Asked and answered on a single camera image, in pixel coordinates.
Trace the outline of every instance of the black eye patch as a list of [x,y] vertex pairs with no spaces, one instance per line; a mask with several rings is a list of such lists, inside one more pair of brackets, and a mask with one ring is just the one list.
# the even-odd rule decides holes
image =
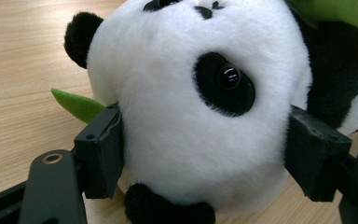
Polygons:
[[243,115],[255,102],[251,79],[218,53],[200,56],[194,79],[205,104],[226,116]]
[[153,0],[147,3],[144,7],[144,11],[158,11],[164,7],[176,4],[182,0]]

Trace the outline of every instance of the green leaf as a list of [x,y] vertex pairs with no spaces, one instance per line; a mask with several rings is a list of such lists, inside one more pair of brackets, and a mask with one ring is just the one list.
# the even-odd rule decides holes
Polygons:
[[344,21],[358,27],[358,0],[286,0],[306,19]]
[[86,123],[89,123],[104,109],[104,106],[97,101],[81,95],[54,88],[51,89],[51,93],[53,93],[54,98],[65,110]]

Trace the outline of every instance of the wood grain surface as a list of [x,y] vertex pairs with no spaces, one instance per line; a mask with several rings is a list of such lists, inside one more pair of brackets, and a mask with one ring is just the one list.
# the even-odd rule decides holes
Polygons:
[[[54,100],[50,88],[92,97],[86,70],[63,49],[66,24],[79,11],[105,18],[124,0],[0,0],[0,191],[24,180],[31,161],[53,149],[71,149],[85,124]],[[358,153],[358,133],[353,137]],[[114,200],[86,200],[89,223],[128,223]],[[332,203],[312,203],[292,178],[267,208],[250,215],[217,215],[217,223],[340,223]]]

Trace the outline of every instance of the black ear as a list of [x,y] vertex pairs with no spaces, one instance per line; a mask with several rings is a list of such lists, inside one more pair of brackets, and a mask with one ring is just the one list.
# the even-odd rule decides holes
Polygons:
[[76,14],[66,27],[65,47],[69,57],[80,67],[87,68],[87,54],[95,32],[103,19],[93,13]]

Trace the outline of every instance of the panda plush toy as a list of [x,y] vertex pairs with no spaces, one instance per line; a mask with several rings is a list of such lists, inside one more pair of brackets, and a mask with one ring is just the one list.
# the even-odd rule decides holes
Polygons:
[[292,105],[358,131],[358,28],[303,19],[282,0],[129,0],[104,20],[74,16],[65,49],[123,115],[131,222],[214,223],[271,202]]

